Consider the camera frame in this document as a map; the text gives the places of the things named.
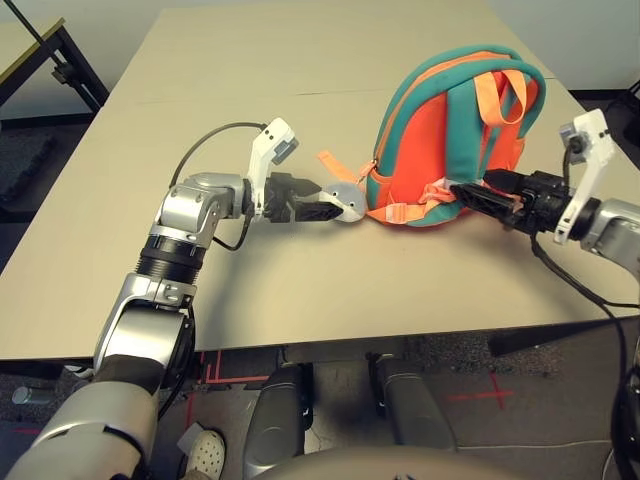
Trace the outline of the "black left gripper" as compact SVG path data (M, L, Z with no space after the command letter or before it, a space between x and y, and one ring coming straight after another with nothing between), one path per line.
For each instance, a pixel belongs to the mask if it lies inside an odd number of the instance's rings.
M264 189L263 217L271 223L326 222L337 219L344 210L331 202L295 202L320 192L309 179L294 178L288 173L272 173Z

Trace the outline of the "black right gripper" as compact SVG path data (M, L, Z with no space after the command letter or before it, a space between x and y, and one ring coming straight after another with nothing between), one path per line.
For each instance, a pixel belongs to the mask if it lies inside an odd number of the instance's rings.
M498 220L510 220L511 226L523 233L552 232L564 213L571 195L564 179L542 171L530 175L507 169L488 170L484 182L503 193L515 193L522 204L514 212L516 202L501 193L478 184L454 184L451 193L466 208Z

